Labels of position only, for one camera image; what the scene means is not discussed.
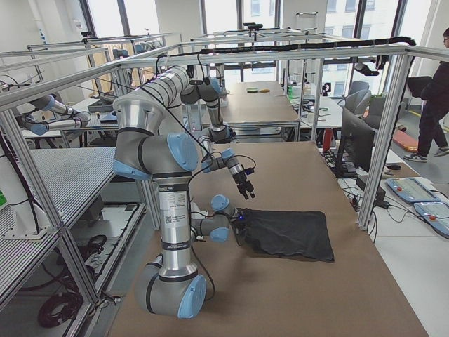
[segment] person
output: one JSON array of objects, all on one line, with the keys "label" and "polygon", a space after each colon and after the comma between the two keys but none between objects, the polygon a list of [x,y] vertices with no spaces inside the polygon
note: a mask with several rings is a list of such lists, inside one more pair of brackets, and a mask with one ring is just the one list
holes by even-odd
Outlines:
[{"label": "person", "polygon": [[[449,28],[443,33],[443,42],[449,48]],[[416,153],[404,156],[404,159],[425,163],[432,140],[438,145],[435,157],[449,154],[448,141],[439,123],[449,112],[449,62],[440,62],[434,77],[422,89],[420,97],[426,104],[420,119],[418,149]]]}]

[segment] red object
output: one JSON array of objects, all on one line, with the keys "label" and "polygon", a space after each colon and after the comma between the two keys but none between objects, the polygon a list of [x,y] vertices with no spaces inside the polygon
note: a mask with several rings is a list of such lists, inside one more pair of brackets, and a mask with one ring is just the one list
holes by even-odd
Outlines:
[{"label": "red object", "polygon": [[332,141],[333,137],[333,130],[331,128],[327,128],[324,130],[323,135],[323,152],[329,151],[330,149],[330,142]]},{"label": "red object", "polygon": [[393,141],[407,152],[418,151],[418,141],[403,131],[396,130]]}]

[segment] black cloth bag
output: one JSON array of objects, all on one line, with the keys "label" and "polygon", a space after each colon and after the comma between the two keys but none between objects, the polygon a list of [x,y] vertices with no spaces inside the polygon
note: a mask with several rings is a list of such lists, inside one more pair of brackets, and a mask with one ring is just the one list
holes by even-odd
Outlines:
[{"label": "black cloth bag", "polygon": [[256,253],[334,261],[326,216],[309,211],[244,212],[245,241]]}]

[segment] black pants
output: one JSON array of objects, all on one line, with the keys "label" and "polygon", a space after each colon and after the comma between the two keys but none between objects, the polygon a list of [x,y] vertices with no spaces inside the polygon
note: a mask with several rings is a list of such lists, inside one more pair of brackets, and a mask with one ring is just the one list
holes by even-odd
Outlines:
[{"label": "black pants", "polygon": [[438,147],[448,146],[448,141],[439,123],[440,119],[448,113],[448,108],[441,107],[427,101],[420,119],[420,136],[418,138],[418,153],[427,157],[432,140]]}]

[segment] computer monitor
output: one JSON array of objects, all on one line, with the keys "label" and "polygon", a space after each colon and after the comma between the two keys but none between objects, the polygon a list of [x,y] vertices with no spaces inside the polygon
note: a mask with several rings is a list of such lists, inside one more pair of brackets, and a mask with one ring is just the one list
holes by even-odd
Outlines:
[{"label": "computer monitor", "polygon": [[342,135],[335,162],[335,175],[338,178],[356,175],[355,171],[350,172],[350,162],[354,163],[355,167],[361,167],[366,172],[370,170],[375,133],[369,125],[346,107],[342,107],[342,109]]}]

